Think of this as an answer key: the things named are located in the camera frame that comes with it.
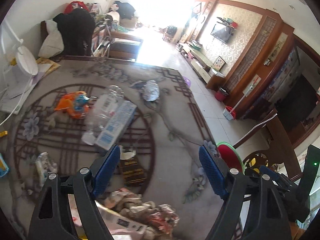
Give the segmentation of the red bin with green rim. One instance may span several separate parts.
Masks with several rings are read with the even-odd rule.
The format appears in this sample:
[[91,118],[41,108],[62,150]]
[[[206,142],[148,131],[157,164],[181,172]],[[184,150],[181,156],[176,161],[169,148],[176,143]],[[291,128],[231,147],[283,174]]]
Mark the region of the red bin with green rim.
[[244,173],[244,164],[231,144],[220,142],[217,144],[217,150],[229,168],[236,168],[239,172]]

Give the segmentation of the blue white toothpaste box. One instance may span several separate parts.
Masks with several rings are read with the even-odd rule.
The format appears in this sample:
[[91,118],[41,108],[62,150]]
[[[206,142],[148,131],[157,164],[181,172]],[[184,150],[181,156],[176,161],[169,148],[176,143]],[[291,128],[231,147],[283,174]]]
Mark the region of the blue white toothpaste box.
[[135,116],[137,106],[131,101],[124,101],[112,116],[95,141],[98,152],[108,152],[120,137],[124,134]]

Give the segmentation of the white cloth bag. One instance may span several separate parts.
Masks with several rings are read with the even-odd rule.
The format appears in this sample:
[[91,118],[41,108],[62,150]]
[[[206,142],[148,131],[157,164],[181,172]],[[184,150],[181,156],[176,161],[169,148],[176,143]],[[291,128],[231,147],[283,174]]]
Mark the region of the white cloth bag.
[[53,20],[42,21],[40,24],[40,34],[42,45],[38,53],[38,57],[49,59],[61,54],[65,46],[57,23]]

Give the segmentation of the yellow framed book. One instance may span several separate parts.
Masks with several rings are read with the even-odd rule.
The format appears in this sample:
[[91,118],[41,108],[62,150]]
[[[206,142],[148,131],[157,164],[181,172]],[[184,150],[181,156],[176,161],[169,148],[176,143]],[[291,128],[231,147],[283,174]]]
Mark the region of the yellow framed book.
[[38,66],[38,74],[35,76],[35,80],[40,81],[45,76],[49,75],[51,72],[57,70],[60,67],[60,64],[50,60],[39,57],[36,60]]

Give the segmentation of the red dustpan with broom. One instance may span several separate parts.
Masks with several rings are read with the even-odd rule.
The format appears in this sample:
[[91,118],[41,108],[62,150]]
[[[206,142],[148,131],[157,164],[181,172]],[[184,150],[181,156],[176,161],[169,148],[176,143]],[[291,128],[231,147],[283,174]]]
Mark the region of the red dustpan with broom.
[[250,92],[253,89],[253,85],[250,85],[248,88],[246,88],[243,91],[243,96],[241,97],[241,99],[235,104],[234,107],[229,107],[226,106],[225,109],[223,110],[223,116],[228,120],[228,121],[232,121],[236,119],[236,111],[235,109],[240,105],[240,103],[244,100],[245,97],[248,96],[248,94],[250,94]]

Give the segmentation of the clear plastic water bottle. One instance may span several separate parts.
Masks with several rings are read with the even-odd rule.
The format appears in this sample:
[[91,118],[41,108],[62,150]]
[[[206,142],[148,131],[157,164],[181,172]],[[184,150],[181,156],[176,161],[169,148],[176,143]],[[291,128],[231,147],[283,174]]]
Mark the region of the clear plastic water bottle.
[[98,135],[115,115],[124,102],[124,92],[116,85],[107,86],[95,100],[85,117],[86,130],[81,140],[87,145],[94,145]]

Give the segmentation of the blue phone stand toy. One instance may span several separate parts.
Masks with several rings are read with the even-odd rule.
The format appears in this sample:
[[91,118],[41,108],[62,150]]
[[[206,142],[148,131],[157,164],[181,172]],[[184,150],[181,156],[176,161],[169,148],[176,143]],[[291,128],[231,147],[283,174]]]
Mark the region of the blue phone stand toy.
[[[3,131],[0,133],[1,139],[3,139],[4,137],[6,137],[8,135],[7,131]],[[0,154],[0,177],[4,177],[5,175],[7,175],[9,173],[9,167],[7,165],[7,163],[5,162],[2,154]]]

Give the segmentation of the white desk lamp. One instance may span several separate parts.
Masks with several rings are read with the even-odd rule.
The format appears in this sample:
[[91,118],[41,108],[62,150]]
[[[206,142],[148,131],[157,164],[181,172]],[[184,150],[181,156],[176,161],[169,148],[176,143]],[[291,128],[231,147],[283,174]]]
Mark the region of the white desk lamp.
[[[7,52],[4,34],[7,33],[11,40],[13,41],[13,46],[11,51]],[[30,52],[30,50],[23,45],[23,39],[18,38],[18,36],[13,31],[7,20],[4,20],[1,24],[1,49],[9,65],[19,65],[21,69],[28,73],[36,72],[38,68],[35,57]]]

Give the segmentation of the small white yellow wrapper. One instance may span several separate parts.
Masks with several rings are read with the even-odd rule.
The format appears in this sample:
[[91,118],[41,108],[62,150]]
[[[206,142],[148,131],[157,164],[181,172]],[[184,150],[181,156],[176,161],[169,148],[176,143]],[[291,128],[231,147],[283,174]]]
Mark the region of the small white yellow wrapper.
[[35,166],[39,175],[40,187],[43,187],[44,183],[51,173],[58,172],[57,163],[52,160],[48,152],[42,152],[37,156],[35,160]]

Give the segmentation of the tv cabinet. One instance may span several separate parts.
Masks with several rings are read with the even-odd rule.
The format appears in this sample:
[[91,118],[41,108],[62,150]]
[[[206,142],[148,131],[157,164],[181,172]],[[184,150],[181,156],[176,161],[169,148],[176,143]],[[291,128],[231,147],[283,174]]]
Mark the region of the tv cabinet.
[[217,91],[225,83],[225,76],[213,67],[213,63],[200,51],[187,43],[179,43],[180,53],[191,68],[206,84],[206,88]]

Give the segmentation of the orange snack bag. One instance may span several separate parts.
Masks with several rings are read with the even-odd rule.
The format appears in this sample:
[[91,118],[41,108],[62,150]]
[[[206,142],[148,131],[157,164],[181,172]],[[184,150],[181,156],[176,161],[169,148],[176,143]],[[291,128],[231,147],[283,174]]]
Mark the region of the orange snack bag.
[[65,94],[54,111],[65,111],[73,119],[84,119],[89,112],[89,97],[85,91]]

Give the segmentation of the brown cigarette pack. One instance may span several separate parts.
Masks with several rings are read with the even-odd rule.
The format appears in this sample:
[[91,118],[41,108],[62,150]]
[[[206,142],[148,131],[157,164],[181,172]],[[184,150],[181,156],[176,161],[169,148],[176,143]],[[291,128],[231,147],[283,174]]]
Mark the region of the brown cigarette pack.
[[119,169],[123,177],[124,184],[128,187],[141,186],[146,180],[145,170],[140,164],[136,150],[125,150],[120,147]]

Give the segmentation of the silver foil wrapper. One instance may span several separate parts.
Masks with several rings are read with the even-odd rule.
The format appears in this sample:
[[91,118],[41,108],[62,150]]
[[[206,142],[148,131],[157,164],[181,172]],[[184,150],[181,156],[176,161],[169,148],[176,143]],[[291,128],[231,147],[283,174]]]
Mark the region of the silver foil wrapper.
[[160,96],[160,88],[155,80],[137,81],[130,88],[137,90],[146,102],[156,101]]

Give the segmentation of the brown paper bag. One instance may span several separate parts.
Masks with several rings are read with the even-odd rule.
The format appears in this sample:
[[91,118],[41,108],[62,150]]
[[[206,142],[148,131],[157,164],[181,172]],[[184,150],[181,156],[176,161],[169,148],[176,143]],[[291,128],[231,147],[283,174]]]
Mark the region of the brown paper bag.
[[180,218],[169,204],[144,202],[140,194],[121,188],[110,193],[103,205],[125,218],[146,225],[143,239],[174,239],[173,230]]

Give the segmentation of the black clothes pile on chair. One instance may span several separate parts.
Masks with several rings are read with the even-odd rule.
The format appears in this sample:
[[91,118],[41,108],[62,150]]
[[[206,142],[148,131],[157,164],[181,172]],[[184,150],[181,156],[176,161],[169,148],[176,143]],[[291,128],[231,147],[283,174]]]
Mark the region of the black clothes pile on chair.
[[91,56],[95,21],[87,10],[77,8],[69,14],[58,14],[53,21],[62,35],[62,55]]

